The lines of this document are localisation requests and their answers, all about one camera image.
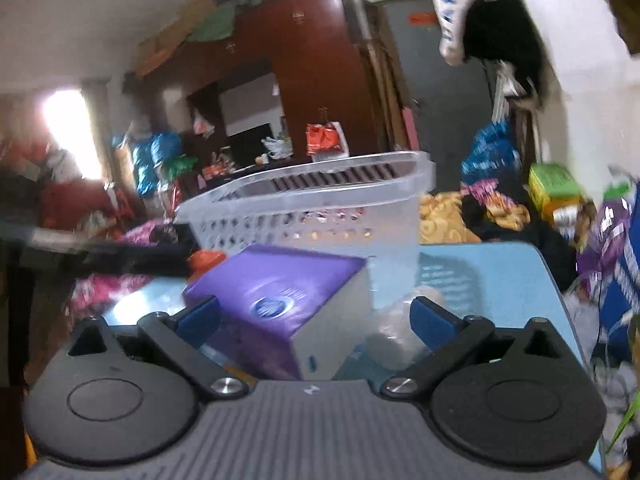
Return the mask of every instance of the tissue box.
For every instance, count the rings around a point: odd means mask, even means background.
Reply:
[[[249,373],[330,380],[362,341],[372,309],[366,261],[254,244],[184,291],[187,305],[216,296],[209,341]]]

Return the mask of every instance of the window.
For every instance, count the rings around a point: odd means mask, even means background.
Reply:
[[[79,90],[61,90],[44,103],[44,118],[58,146],[75,158],[84,178],[102,177],[89,110]]]

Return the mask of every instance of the wooden wardrobe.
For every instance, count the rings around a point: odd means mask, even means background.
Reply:
[[[339,121],[351,155],[386,151],[376,133],[374,97],[342,0],[267,0],[236,15],[231,38],[185,42],[140,85],[140,102],[154,128],[165,129],[162,93],[185,97],[245,64],[268,60],[293,142],[296,162],[308,161],[306,125]]]

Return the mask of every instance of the white plastic basket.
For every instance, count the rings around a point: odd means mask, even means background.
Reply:
[[[180,205],[203,249],[237,253],[251,243],[369,259],[375,307],[415,285],[420,196],[434,187],[425,152],[313,162],[229,182]]]

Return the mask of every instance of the table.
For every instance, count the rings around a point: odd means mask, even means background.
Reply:
[[[546,317],[586,365],[558,288],[534,246],[522,242],[422,246],[417,267],[416,284],[436,286],[447,308],[458,316],[479,314],[505,328],[522,328],[531,317]],[[154,280],[121,300],[105,319],[112,325],[133,324],[156,310],[174,314],[181,308],[183,286],[183,280]],[[365,348],[357,348],[335,379],[364,377],[379,386],[395,371],[380,367]],[[602,470],[598,448],[590,463]]]

